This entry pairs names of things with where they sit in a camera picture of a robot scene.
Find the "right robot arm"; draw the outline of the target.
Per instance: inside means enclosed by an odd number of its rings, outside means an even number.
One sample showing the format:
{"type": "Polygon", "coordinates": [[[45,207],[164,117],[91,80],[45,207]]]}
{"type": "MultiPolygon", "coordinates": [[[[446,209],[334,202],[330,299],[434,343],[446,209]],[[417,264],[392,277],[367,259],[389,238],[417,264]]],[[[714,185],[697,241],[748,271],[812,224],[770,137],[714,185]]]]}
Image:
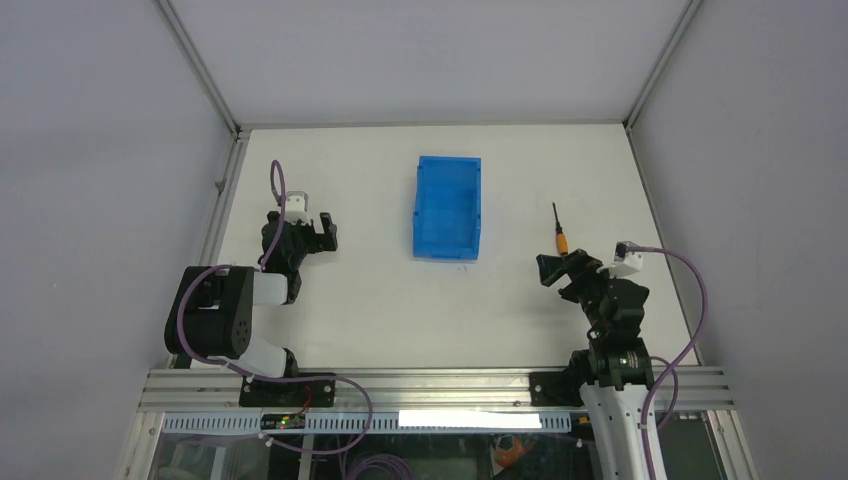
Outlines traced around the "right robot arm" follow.
{"type": "Polygon", "coordinates": [[[560,297],[580,307],[589,329],[588,346],[574,351],[559,371],[529,375],[534,407],[583,407],[606,479],[663,479],[653,396],[652,360],[641,337],[648,288],[630,280],[643,260],[626,243],[604,263],[582,249],[536,258],[540,282],[568,283],[560,297]]]}

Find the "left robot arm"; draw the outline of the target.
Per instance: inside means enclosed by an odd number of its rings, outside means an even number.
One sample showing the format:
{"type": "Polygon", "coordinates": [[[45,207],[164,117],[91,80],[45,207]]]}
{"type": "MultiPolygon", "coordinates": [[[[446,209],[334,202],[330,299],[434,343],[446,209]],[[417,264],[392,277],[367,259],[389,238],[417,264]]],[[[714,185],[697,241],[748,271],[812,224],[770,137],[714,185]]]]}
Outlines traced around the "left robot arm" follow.
{"type": "Polygon", "coordinates": [[[322,212],[319,219],[317,230],[307,214],[270,211],[261,229],[263,252],[270,257],[257,268],[187,267],[164,329],[168,352],[264,378],[262,392],[275,405],[294,403],[301,392],[294,353],[253,332],[253,310],[294,304],[305,258],[338,249],[331,214],[322,212]]]}

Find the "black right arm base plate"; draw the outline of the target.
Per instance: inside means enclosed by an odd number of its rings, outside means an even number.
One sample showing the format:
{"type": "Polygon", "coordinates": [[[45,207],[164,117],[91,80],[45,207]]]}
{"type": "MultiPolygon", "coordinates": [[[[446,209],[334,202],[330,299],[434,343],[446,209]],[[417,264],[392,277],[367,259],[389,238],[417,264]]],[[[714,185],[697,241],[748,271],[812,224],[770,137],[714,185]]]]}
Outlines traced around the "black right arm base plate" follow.
{"type": "Polygon", "coordinates": [[[585,379],[570,369],[534,371],[528,375],[531,405],[534,407],[583,407],[580,388],[585,379]]]}

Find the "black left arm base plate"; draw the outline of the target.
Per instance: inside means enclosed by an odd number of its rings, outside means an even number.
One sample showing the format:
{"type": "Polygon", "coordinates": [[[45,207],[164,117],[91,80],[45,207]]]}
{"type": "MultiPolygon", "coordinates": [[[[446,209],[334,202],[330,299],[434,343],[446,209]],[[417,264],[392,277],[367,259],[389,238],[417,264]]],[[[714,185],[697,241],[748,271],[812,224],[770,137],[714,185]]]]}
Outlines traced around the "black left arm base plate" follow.
{"type": "Polygon", "coordinates": [[[295,383],[242,381],[238,405],[243,408],[329,408],[335,402],[336,382],[332,379],[295,383]]]}

